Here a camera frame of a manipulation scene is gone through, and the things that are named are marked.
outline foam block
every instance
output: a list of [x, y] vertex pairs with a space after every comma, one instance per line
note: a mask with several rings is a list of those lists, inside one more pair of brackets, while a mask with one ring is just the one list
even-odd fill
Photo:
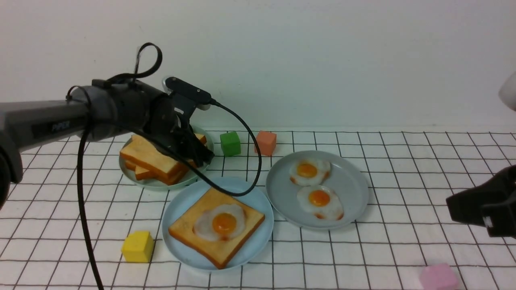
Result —
[[130, 234], [122, 245], [122, 254], [129, 263], [149, 263], [151, 261], [154, 240], [148, 231], [136, 231]]
[[227, 132], [220, 135], [220, 147], [224, 156], [234, 156], [241, 153], [240, 138], [236, 132]]
[[459, 280], [446, 263], [425, 267], [420, 275], [424, 290], [455, 290]]
[[272, 153], [276, 148], [276, 134], [272, 132], [260, 131], [256, 136], [256, 141], [258, 142], [260, 153], [262, 155], [272, 156]]

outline pink cube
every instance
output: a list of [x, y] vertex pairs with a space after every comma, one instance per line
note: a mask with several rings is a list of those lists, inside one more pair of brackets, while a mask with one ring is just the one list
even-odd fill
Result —
[[274, 149], [276, 148], [276, 134], [267, 131], [260, 131], [256, 136], [256, 142], [260, 148], [260, 153], [265, 156], [272, 156]]
[[455, 290], [459, 286], [459, 280], [446, 263], [425, 267], [420, 281], [424, 290]]

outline yellow cube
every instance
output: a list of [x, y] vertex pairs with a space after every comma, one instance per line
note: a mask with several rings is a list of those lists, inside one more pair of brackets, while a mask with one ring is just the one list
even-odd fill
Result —
[[151, 261], [154, 240], [148, 231], [136, 231], [125, 238], [122, 254], [126, 262], [149, 263]]

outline green cube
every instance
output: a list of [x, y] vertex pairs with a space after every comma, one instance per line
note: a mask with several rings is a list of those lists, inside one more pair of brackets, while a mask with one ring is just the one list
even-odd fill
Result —
[[220, 135], [220, 147], [224, 156], [234, 156], [241, 153], [240, 138], [236, 132], [227, 132]]

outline toast slice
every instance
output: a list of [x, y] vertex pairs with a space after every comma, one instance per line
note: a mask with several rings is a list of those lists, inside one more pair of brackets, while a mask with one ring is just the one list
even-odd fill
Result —
[[178, 183], [179, 181], [181, 181], [181, 179], [183, 177], [185, 177], [186, 173], [188, 173], [188, 170], [182, 170], [180, 172], [178, 172], [176, 175], [174, 175], [173, 177], [169, 178], [169, 179], [163, 179], [161, 178], [160, 176], [156, 176], [153, 172], [151, 171], [148, 171], [146, 169], [146, 172], [144, 174], [146, 175], [142, 175], [141, 172], [140, 172], [140, 179], [138, 179], [138, 172], [137, 170], [138, 169], [143, 169], [141, 167], [138, 167], [136, 166], [136, 164], [132, 163], [131, 161], [125, 161], [125, 167], [131, 171], [134, 171], [135, 172], [135, 176], [136, 176], [136, 180], [145, 180], [145, 179], [156, 179], [166, 185], [174, 185], [176, 183]]
[[[207, 210], [212, 210], [221, 204], [238, 204], [244, 210], [246, 221], [244, 231], [231, 240], [208, 241], [194, 233], [194, 224]], [[265, 220], [265, 215], [233, 197], [210, 188], [194, 205], [192, 205], [169, 228], [169, 234], [193, 248], [210, 260], [218, 269], [224, 269], [233, 256], [251, 237]]]
[[[206, 136], [197, 134], [196, 137], [206, 144]], [[120, 150], [120, 156], [135, 164], [140, 174], [147, 176], [146, 170], [153, 172], [156, 176], [160, 176], [164, 180], [169, 180], [176, 176], [177, 173], [188, 170], [188, 167], [172, 157], [161, 154], [154, 145], [139, 135], [131, 137], [132, 142]]]
[[125, 167], [131, 171], [134, 171], [136, 180], [145, 180], [145, 179], [156, 178], [156, 175], [154, 174], [154, 172], [147, 170], [143, 167], [139, 167], [136, 164], [132, 163], [131, 161], [125, 161]]

